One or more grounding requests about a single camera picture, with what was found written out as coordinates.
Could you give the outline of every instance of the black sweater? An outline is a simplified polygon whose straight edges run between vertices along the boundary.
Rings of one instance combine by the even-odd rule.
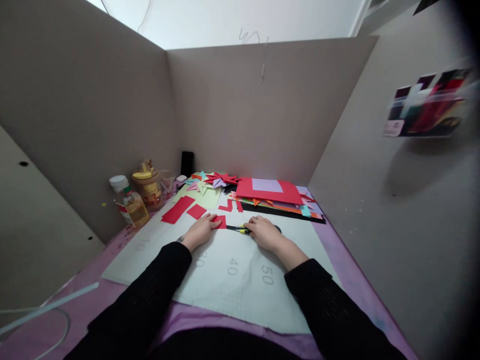
[[[162,247],[65,359],[298,359],[267,339],[220,327],[177,332],[147,355],[191,262],[181,243]],[[288,272],[285,281],[326,359],[405,359],[316,260]]]

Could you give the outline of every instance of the white cutting mat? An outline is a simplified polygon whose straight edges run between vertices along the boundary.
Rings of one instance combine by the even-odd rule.
[[[196,221],[184,213],[175,225],[161,222],[168,205],[150,220],[111,262],[102,278],[131,284],[157,256],[160,249],[185,234]],[[309,221],[289,217],[216,210],[228,225],[239,226],[260,215],[279,226],[282,233],[310,258],[316,259],[339,284],[337,273]],[[173,299],[272,329],[282,334],[310,333],[307,321],[284,280],[286,272],[277,257],[257,246],[250,236],[218,229],[197,248],[182,285]]]

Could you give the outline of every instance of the bottle cap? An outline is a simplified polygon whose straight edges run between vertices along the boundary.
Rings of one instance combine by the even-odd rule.
[[[123,189],[129,186],[129,180],[125,175],[117,175],[110,178],[110,185],[113,188]]]

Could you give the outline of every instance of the pink tablecloth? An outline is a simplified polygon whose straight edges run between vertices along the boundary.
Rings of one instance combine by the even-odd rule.
[[[417,359],[333,227],[329,223],[312,224],[348,295],[408,359]],[[66,339],[47,356],[48,359],[62,359],[85,336],[88,323],[125,290],[124,285],[101,279],[100,276],[134,235],[135,231],[132,228],[126,227],[122,230],[95,261],[80,271],[50,300],[51,302],[58,300],[99,282],[97,289],[61,306],[71,317],[71,327]],[[62,337],[65,321],[60,313],[50,311],[24,324],[0,346],[0,359],[34,359]],[[236,318],[177,302],[172,302],[165,323],[152,346],[156,346],[178,331],[211,326],[238,329],[267,338],[304,359],[322,358],[312,335],[278,334]]]

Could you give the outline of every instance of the gray cardboard partition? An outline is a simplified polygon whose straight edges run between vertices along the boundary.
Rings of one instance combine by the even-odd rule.
[[[1,125],[107,242],[109,178],[180,169],[165,51],[85,0],[0,1],[0,49]]]
[[[195,168],[306,186],[376,41],[168,50],[181,143]]]

